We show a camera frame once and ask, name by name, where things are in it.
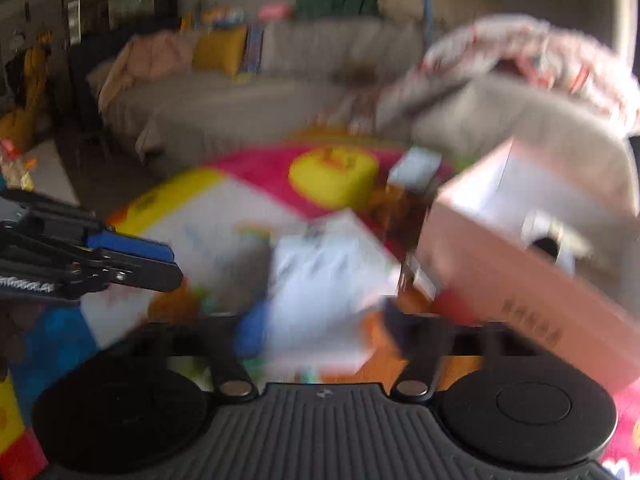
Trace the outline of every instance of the play mat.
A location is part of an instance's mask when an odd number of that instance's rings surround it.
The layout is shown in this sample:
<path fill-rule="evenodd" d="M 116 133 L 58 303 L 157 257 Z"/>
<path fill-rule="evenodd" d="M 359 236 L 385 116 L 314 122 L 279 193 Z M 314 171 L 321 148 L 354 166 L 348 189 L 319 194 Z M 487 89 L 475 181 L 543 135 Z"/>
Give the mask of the play mat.
<path fill-rule="evenodd" d="M 26 358 L 0 384 L 0 477 L 30 480 L 46 466 L 30 429 L 31 405 L 68 370 L 145 319 L 243 312 L 263 298 L 270 234 L 331 212 L 319 204 L 335 197 L 315 196 L 318 188 L 306 178 L 329 175 L 335 189 L 346 188 L 354 171 L 373 164 L 384 179 L 401 155 L 397 148 L 363 146 L 334 147 L 329 154 L 300 144 L 244 150 L 183 173 L 115 215 L 119 232 L 171 245 L 183 286 L 161 295 L 112 285 L 85 296 L 81 308 L 45 311 L 25 336 Z M 298 176 L 290 181 L 293 163 Z M 603 460 L 622 480 L 640 470 L 640 383 L 615 400 L 620 422 Z"/>

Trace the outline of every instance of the beige throw blanket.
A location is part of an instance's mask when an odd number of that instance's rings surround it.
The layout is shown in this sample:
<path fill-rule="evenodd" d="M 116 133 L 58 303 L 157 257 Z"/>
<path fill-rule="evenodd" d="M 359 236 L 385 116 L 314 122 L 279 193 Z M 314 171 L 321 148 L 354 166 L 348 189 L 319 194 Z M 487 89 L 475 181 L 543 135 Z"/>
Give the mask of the beige throw blanket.
<path fill-rule="evenodd" d="M 149 36 L 134 36 L 111 67 L 98 96 L 98 110 L 104 112 L 124 89 L 186 70 L 192 60 L 193 47 L 177 32 L 162 30 Z"/>

